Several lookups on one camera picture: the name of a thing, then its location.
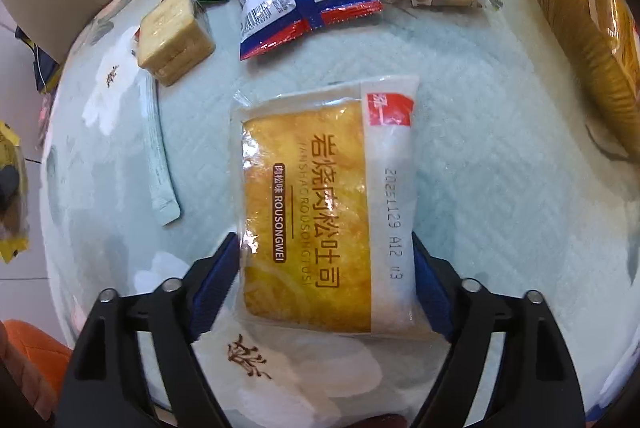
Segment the yellow toast bread packet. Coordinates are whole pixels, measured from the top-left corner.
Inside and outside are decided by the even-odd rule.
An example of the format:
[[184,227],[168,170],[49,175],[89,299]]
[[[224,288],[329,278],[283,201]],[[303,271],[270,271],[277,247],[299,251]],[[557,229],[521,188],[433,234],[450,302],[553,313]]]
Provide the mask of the yellow toast bread packet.
[[274,326],[414,337],[416,75],[386,75],[237,107],[231,161],[236,309]]

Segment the floral quilted seat cover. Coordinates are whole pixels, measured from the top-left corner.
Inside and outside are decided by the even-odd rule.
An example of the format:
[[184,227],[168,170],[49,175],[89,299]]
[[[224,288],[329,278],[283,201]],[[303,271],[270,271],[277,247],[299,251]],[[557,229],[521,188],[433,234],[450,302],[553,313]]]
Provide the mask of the floral quilted seat cover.
[[416,74],[416,233],[495,293],[541,291],[586,407],[613,400],[639,358],[639,172],[614,159],[536,0],[478,11],[388,6],[247,61],[239,3],[209,7],[215,52],[158,93],[181,208],[169,226],[153,214],[145,76],[129,51],[158,1],[102,11],[78,36],[54,101],[40,220],[68,342],[102,289],[152,291],[234,229],[229,133],[239,98]]

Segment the square cracker stack packet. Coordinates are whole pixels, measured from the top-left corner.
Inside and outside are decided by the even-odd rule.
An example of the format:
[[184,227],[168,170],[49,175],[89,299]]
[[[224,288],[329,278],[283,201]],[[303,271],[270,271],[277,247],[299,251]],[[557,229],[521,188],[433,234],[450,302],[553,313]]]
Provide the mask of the square cracker stack packet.
[[138,66],[163,86],[175,84],[214,50],[206,12],[197,0],[161,0],[141,21]]

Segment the gold ribbed glass plate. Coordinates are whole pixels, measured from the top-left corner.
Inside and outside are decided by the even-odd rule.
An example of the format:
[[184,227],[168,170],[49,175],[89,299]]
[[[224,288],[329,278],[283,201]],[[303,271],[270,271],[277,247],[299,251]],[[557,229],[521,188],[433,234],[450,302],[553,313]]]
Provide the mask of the gold ribbed glass plate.
[[639,162],[639,0],[537,0],[622,159]]

